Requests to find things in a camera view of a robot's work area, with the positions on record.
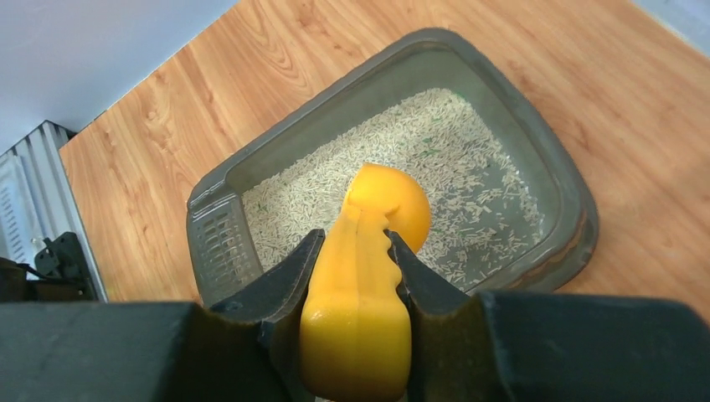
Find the yellow plastic scoop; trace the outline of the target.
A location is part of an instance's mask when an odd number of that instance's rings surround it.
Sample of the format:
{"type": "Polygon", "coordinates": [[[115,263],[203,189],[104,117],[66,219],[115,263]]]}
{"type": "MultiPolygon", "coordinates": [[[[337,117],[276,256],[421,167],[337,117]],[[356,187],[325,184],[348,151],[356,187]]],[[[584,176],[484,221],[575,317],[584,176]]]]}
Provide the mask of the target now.
{"type": "Polygon", "coordinates": [[[430,204],[408,174],[367,162],[351,181],[316,258],[300,321],[300,374],[332,401],[396,401],[411,362],[411,324],[389,256],[389,232],[413,251],[430,232],[430,204]]]}

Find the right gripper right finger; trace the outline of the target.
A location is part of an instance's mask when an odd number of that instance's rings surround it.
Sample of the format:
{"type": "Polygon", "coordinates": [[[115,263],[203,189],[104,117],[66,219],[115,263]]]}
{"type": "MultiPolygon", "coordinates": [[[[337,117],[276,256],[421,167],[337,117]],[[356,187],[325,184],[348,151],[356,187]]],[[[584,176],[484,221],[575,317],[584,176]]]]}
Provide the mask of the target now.
{"type": "Polygon", "coordinates": [[[388,252],[412,327],[409,401],[498,401],[500,384],[481,302],[418,259],[394,231],[388,252]]]}

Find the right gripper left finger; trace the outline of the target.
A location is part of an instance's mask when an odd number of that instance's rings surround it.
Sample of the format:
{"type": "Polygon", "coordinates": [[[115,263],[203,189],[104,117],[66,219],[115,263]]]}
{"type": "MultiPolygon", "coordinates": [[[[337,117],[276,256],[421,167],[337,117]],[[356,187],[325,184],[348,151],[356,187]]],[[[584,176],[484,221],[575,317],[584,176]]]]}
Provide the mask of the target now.
{"type": "Polygon", "coordinates": [[[229,359],[242,400],[316,400],[299,374],[299,326],[324,240],[324,230],[311,230],[281,262],[210,307],[240,330],[229,359]]]}

